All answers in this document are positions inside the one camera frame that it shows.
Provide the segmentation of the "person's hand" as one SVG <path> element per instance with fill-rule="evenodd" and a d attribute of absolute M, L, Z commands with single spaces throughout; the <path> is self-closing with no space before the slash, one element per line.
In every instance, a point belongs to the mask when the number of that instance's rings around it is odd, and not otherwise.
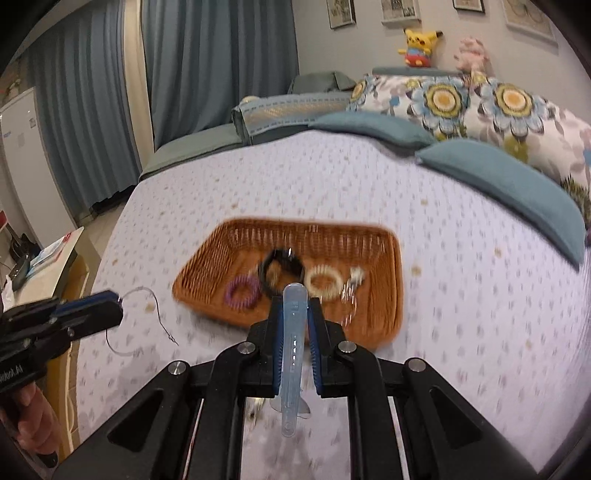
<path fill-rule="evenodd" d="M 16 432 L 15 439 L 29 453 L 51 455 L 61 443 L 60 425 L 57 416 L 43 392 L 31 383 L 13 395 L 19 409 L 19 419 L 10 420 L 1 410 L 1 421 Z"/>

